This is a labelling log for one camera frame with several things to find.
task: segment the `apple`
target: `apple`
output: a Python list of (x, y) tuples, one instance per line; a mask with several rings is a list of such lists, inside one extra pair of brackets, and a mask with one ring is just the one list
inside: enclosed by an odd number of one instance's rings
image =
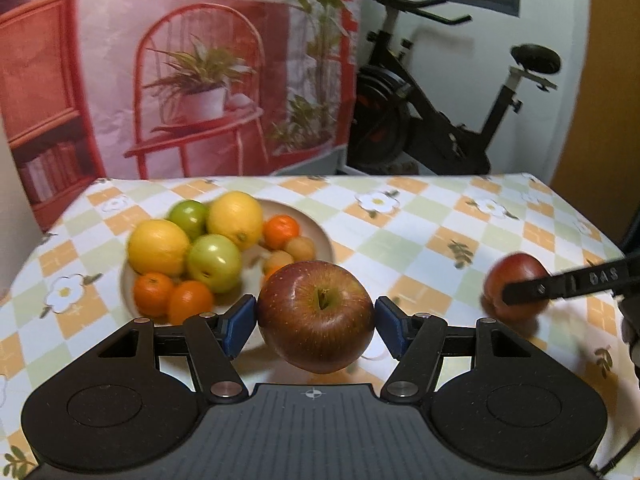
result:
[(484, 279), (482, 304), (495, 319), (503, 323), (520, 323), (536, 317), (549, 304), (549, 300), (507, 305), (502, 291), (507, 283), (546, 278), (549, 273), (535, 257), (527, 253), (507, 254), (489, 270)]
[(187, 271), (192, 279), (204, 283), (212, 292), (228, 292), (240, 280), (242, 255), (223, 235), (204, 235), (189, 249)]
[(274, 272), (256, 307), (264, 342), (290, 364), (330, 374), (367, 349), (375, 328), (371, 298), (346, 269), (319, 260)]
[(209, 210), (196, 200), (183, 200), (171, 208), (167, 220), (182, 229), (192, 242), (207, 232)]

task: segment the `bowl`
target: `bowl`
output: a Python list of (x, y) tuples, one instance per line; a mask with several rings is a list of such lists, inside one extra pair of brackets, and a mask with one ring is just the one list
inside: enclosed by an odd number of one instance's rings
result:
[[(257, 199), (262, 207), (264, 219), (275, 215), (289, 215), (300, 225), (300, 235), (311, 238), (316, 245), (316, 259), (335, 263), (334, 247), (324, 230), (308, 215), (298, 211), (292, 206), (274, 202), (273, 200)], [(222, 314), (232, 306), (244, 294), (252, 294), (256, 298), (260, 294), (262, 285), (262, 262), (269, 256), (270, 251), (261, 245), (255, 245), (242, 253), (241, 281), (236, 288), (225, 294), (215, 295), (215, 307), (213, 311)], [(133, 270), (128, 262), (124, 263), (120, 278), (122, 298), (133, 317), (140, 317), (140, 313), (133, 301), (133, 285), (139, 274)], [(256, 326), (249, 337), (244, 350), (251, 350), (264, 345), (260, 331)]]

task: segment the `red chair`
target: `red chair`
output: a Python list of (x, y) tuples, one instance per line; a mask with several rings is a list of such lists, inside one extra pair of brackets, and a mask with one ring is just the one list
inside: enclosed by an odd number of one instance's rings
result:
[[(225, 47), (244, 60), (252, 71), (232, 84), (230, 93), (244, 94), (250, 104), (236, 110), (226, 110), (223, 117), (206, 124), (176, 124), (175, 115), (179, 96), (167, 99), (155, 88), (145, 88), (160, 77), (168, 76), (174, 69), (165, 62), (171, 61), (168, 52), (192, 50), (193, 36), (210, 47)], [(264, 133), (260, 123), (260, 71), (264, 66), (262, 39), (252, 23), (240, 12), (219, 4), (193, 4), (173, 10), (155, 22), (142, 37), (136, 53), (134, 67), (134, 145), (124, 157), (135, 156), (140, 178), (148, 179), (146, 156), (169, 148), (178, 148), (184, 176), (192, 176), (186, 150), (187, 144), (197, 140), (234, 135), (238, 175), (244, 174), (244, 145), (242, 132), (252, 126), (258, 137), (252, 146), (259, 146), (259, 164), (268, 169), (268, 156)]]

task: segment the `exercise bike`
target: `exercise bike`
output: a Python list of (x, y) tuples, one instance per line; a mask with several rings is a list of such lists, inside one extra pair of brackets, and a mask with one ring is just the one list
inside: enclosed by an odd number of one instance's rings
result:
[[(369, 174), (384, 174), (384, 166), (396, 160), (401, 152), (435, 174), (488, 174), (491, 164), (486, 149), (509, 108), (518, 113), (522, 102), (514, 99), (521, 79), (537, 83), (548, 92), (558, 87), (542, 77), (556, 74), (561, 59), (553, 50), (535, 44), (511, 48), (518, 67), (511, 66), (494, 106), (482, 130), (473, 132), (463, 124), (454, 126), (437, 111), (402, 61), (413, 46), (402, 40), (402, 50), (390, 50), (400, 12), (410, 12), (443, 25), (461, 25), (472, 20), (466, 14), (447, 19), (423, 10), (447, 0), (374, 0), (385, 6), (382, 28), (369, 32), (373, 43), (369, 62), (360, 68), (356, 79), (356, 104), (351, 123), (347, 165)], [(412, 117), (410, 105), (419, 118)]]

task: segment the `apple stem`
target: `apple stem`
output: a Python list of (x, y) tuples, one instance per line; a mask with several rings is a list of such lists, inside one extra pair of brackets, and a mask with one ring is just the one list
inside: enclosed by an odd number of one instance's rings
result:
[(329, 306), (329, 297), (328, 297), (328, 290), (326, 290), (325, 288), (319, 288), (318, 289), (318, 306), (320, 307), (320, 310), (324, 310)]

